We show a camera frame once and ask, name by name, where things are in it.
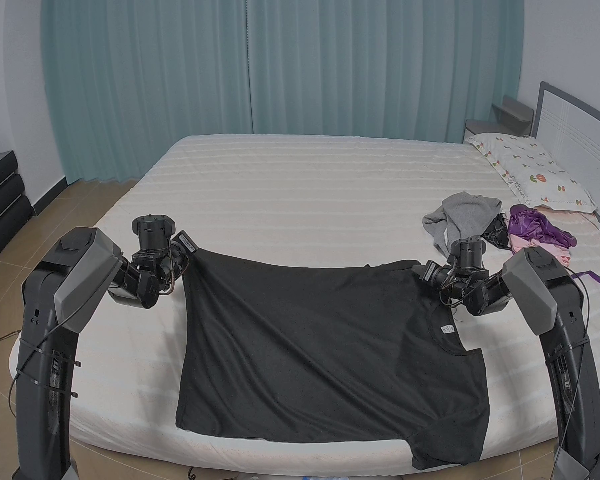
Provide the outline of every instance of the bed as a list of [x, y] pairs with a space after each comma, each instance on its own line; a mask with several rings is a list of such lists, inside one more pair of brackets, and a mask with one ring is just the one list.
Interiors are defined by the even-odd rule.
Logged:
[[[588, 118], [581, 119], [579, 107], [548, 88], [541, 88], [534, 132], [569, 171], [571, 156], [577, 153], [568, 143], [574, 141], [570, 137], [578, 138], [579, 147], [594, 151], [587, 157], [590, 164], [574, 175], [581, 176], [600, 204], [596, 193], [600, 185], [587, 174], [594, 167], [600, 169], [600, 142], [590, 139], [594, 146], [587, 146], [581, 137], [596, 129], [599, 116], [583, 110]], [[571, 117], [565, 107], [569, 105], [575, 109]], [[574, 115], [580, 119], [576, 125]], [[582, 153], [576, 156], [583, 163]], [[518, 203], [500, 175], [469, 144], [334, 136], [192, 136], [172, 146], [97, 226], [127, 255], [138, 249], [131, 220], [163, 213], [200, 247], [273, 264], [341, 267], [405, 258], [443, 262], [422, 228], [422, 217], [446, 196], [462, 190], [499, 198], [504, 209]], [[571, 267], [600, 275], [600, 220], [577, 212], [546, 213], [578, 239]], [[484, 262], [496, 271], [510, 256], [488, 245]], [[600, 285], [588, 278], [585, 283], [600, 379]], [[456, 319], [464, 347], [484, 352], [491, 416], [482, 457], [556, 436], [540, 343], [515, 302], [480, 318], [461, 307]], [[115, 451], [241, 472], [362, 476], [416, 471], [409, 446], [401, 440], [290, 444], [177, 429], [185, 339], [181, 282], [170, 297], [161, 297], [147, 311], [105, 297], [80, 335], [77, 358], [82, 367], [73, 379], [79, 397], [72, 401], [72, 436]], [[16, 342], [9, 359], [12, 371], [17, 347]]]

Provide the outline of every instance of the black t-shirt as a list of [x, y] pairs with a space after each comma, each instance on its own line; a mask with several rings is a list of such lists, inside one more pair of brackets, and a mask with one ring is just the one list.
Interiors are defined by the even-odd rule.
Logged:
[[187, 351], [176, 425], [319, 443], [406, 440], [417, 469], [480, 459], [480, 349], [411, 272], [295, 268], [199, 249], [184, 274]]

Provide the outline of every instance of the teal curtain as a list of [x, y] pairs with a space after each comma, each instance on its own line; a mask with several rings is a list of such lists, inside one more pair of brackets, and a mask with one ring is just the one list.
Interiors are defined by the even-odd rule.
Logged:
[[247, 0], [256, 133], [460, 142], [518, 92], [523, 0]]
[[139, 178], [191, 134], [250, 133], [245, 0], [43, 0], [67, 181]]
[[142, 176], [192, 134], [428, 141], [515, 97], [523, 0], [43, 0], [69, 182]]

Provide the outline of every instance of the pink garment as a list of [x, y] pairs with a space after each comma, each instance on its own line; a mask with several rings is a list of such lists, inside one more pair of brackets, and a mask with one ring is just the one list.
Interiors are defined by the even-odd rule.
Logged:
[[529, 241], [526, 238], [521, 238], [518, 235], [512, 234], [509, 235], [509, 241], [511, 242], [511, 250], [513, 251], [513, 254], [518, 252], [520, 249], [523, 249], [524, 247], [540, 246], [542, 247], [542, 249], [546, 249], [547, 251], [551, 252], [551, 254], [553, 254], [558, 259], [558, 261], [560, 261], [560, 263], [562, 263], [562, 265], [564, 265], [565, 267], [569, 266], [571, 254], [569, 253], [569, 250], [565, 247], [555, 244], [541, 243], [538, 242], [538, 240], [536, 240], [535, 238], [531, 238], [531, 241]]

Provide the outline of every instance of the bed headboard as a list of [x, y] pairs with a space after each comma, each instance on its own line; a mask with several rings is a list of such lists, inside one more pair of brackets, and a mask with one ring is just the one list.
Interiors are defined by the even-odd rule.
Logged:
[[531, 135], [590, 192], [600, 220], [600, 112], [542, 82]]

